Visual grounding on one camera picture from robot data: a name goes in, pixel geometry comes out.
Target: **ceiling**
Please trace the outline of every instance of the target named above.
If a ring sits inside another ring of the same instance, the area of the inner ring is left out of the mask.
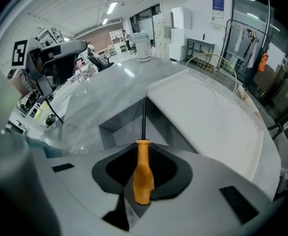
[[[118,2],[110,15],[107,10]],[[127,16],[159,3],[159,0],[19,0],[0,27],[0,68],[11,69],[15,41],[35,37],[44,27],[61,30],[64,37],[81,35],[101,27],[102,21],[120,22]]]

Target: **white wall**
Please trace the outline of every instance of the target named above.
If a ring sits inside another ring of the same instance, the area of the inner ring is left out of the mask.
[[[122,21],[122,25],[123,25],[123,29],[126,30],[126,32],[132,37],[133,31],[132,31],[132,26],[130,24],[130,19],[124,18]]]
[[[213,0],[160,0],[161,10],[169,12],[172,8],[183,6],[192,10],[192,34],[194,38],[215,43],[214,53],[221,54],[224,28],[231,18],[232,0],[224,0],[224,19],[212,21]]]

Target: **ceiling light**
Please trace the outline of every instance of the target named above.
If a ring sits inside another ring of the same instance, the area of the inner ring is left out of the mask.
[[[128,70],[127,68],[124,69],[124,71],[130,76],[130,77],[134,77],[135,74],[133,74],[130,70]]]
[[[272,26],[272,27],[274,27],[276,30],[278,30],[278,31],[281,31],[280,29],[278,29],[278,28],[276,28],[275,26]]]
[[[117,2],[111,3],[111,5],[110,5],[110,7],[109,7],[109,9],[108,9],[107,14],[111,14],[112,11],[114,10],[114,7],[115,7],[117,4],[118,4]]]
[[[259,19],[259,17],[257,17],[257,16],[255,16],[255,15],[253,15],[253,14],[250,14],[250,13],[247,13],[249,16],[251,16],[251,17],[254,17],[254,18],[256,18],[256,19]]]

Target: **white tray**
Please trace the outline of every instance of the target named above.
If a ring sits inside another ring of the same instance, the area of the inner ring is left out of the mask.
[[[150,85],[147,96],[199,154],[253,180],[264,133],[227,95],[185,70]]]

